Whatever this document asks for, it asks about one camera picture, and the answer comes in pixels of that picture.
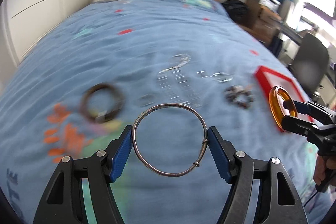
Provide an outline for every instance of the blue bedsheet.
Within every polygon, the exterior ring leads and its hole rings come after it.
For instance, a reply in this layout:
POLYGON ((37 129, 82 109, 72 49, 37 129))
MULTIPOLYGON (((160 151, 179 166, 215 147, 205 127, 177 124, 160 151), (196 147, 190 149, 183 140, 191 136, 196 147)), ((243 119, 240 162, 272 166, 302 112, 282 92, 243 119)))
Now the blue bedsheet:
MULTIPOLYGON (((62 156, 77 159, 106 148, 146 109, 142 96, 150 94, 152 105, 171 101, 157 76, 177 54, 191 57, 181 70, 200 97, 197 111, 207 126, 216 126, 224 139, 253 158, 280 158, 302 200, 309 198, 316 148, 303 137, 278 131, 253 75, 259 65, 291 76, 288 70, 212 0, 120 0, 91 4, 67 18, 22 62, 1 97, 0 187, 26 223, 32 223, 62 156), (234 78, 220 84, 196 74, 202 70, 210 75, 229 72, 234 78), (80 114, 79 105, 84 92, 101 82, 119 87, 126 103, 115 120, 97 125, 80 114), (230 85, 252 87, 256 100, 250 109, 226 101, 222 92, 230 85)), ((91 109, 108 109, 113 103, 109 98, 101 92, 90 102, 91 109)), ((180 109, 152 113, 138 130, 143 156, 167 172, 187 169, 202 138, 196 118, 180 109)), ((201 166, 180 178, 156 175, 132 151, 112 185, 125 223, 132 224, 216 223, 229 188, 209 149, 201 166)), ((94 223, 86 181, 83 189, 94 223)), ((257 193, 255 183, 246 223, 253 220, 257 193)), ((325 194, 307 206, 310 223, 317 223, 330 204, 325 194)))

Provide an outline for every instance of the orange flower print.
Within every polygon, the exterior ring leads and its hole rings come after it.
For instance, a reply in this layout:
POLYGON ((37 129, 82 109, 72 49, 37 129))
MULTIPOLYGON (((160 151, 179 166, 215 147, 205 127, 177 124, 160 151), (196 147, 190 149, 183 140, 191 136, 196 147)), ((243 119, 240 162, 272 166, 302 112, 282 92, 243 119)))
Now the orange flower print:
POLYGON ((63 132, 60 132, 61 125, 71 112, 67 111, 67 108, 60 103, 54 106, 53 111, 53 114, 47 117, 47 121, 56 124, 56 127, 44 132, 43 142, 46 144, 58 143, 59 147, 51 148, 48 151, 48 156, 56 156, 52 160, 54 163, 58 163, 64 155, 70 155, 74 159, 78 158, 83 147, 89 145, 92 140, 86 140, 83 133, 77 133, 77 127, 74 127, 72 123, 67 123, 63 132))

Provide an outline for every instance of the metal screw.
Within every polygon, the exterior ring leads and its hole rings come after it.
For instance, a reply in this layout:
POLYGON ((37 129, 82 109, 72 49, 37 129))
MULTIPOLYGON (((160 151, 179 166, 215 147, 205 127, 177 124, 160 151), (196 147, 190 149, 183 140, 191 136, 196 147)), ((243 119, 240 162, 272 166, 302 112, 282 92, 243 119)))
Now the metal screw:
POLYGON ((69 157, 69 156, 64 156, 64 157, 62 158, 62 161, 63 161, 63 162, 69 162, 69 160, 70 160, 70 157, 69 157))
POLYGON ((106 151, 105 151, 105 150, 99 150, 99 151, 97 151, 96 155, 97 155, 98 157, 103 157, 103 156, 106 155, 106 151))
POLYGON ((237 157, 239 158, 244 158, 246 156, 245 152, 244 151, 237 151, 236 152, 236 155, 237 157))
POLYGON ((272 163, 279 164, 280 160, 278 158, 274 157, 274 158, 272 158, 272 163))

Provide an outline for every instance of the blue rubber pad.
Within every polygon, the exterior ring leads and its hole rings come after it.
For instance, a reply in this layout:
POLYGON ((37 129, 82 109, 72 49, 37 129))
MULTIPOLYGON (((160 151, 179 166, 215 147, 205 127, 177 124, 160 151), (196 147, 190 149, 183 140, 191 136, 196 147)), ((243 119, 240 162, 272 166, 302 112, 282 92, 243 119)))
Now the blue rubber pad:
POLYGON ((230 184, 232 176, 229 172, 228 158, 211 128, 208 129, 208 145, 220 177, 230 184))
POLYGON ((112 171, 110 178, 112 182, 115 182, 118 177, 121 176, 125 164, 127 162, 128 156, 132 150, 132 138, 131 138, 132 129, 127 133, 123 142, 121 143, 117 153, 115 154, 112 160, 112 171))

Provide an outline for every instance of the red box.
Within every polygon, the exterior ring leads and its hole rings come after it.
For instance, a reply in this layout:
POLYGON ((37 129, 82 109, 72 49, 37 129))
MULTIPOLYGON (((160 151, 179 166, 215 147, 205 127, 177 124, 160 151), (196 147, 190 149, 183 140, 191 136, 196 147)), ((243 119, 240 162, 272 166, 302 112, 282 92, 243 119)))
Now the red box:
MULTIPOLYGON (((298 102, 303 102, 305 103, 306 101, 303 99, 302 94, 299 92, 297 86, 293 82, 293 80, 275 70, 272 70, 270 68, 267 68, 265 66, 259 66, 256 73, 254 74, 255 77, 257 78, 261 88, 264 91, 266 100, 268 102, 268 94, 271 90, 272 87, 279 85, 283 87, 292 100, 298 101, 298 102)), ((283 111, 285 115, 289 115, 289 111, 285 108, 283 108, 283 111)), ((298 113, 298 118, 308 121, 308 122, 314 122, 314 120, 308 116, 308 115, 303 115, 298 113)))

